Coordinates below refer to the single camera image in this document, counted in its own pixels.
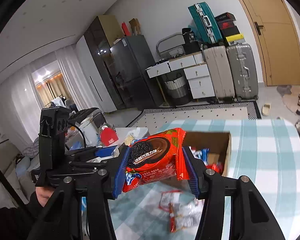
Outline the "person's left hand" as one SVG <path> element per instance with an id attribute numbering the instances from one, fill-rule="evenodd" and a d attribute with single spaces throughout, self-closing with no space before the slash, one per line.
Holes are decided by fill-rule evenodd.
<path id="1" fill-rule="evenodd" d="M 44 207 L 52 194 L 54 193 L 55 189 L 52 187 L 36 187 L 36 196 L 38 199 L 39 204 Z"/>

